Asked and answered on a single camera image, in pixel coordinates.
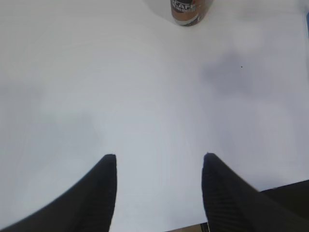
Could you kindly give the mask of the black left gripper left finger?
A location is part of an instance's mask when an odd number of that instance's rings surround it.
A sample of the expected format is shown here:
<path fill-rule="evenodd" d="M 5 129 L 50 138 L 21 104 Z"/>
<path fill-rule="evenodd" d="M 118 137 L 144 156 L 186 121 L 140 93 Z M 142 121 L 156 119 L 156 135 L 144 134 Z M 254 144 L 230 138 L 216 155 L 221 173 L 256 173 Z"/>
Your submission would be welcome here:
<path fill-rule="evenodd" d="M 117 193 L 116 155 L 105 155 L 74 186 L 4 232 L 108 232 Z"/>

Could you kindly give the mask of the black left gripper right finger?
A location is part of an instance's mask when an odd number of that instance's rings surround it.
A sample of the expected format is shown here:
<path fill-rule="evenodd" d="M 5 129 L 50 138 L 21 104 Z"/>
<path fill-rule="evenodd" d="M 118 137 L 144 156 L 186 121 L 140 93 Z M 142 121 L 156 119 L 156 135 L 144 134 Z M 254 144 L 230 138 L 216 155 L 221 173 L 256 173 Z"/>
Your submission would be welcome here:
<path fill-rule="evenodd" d="M 309 182 L 258 191 L 217 155 L 204 156 L 201 188 L 210 232 L 307 232 Z"/>

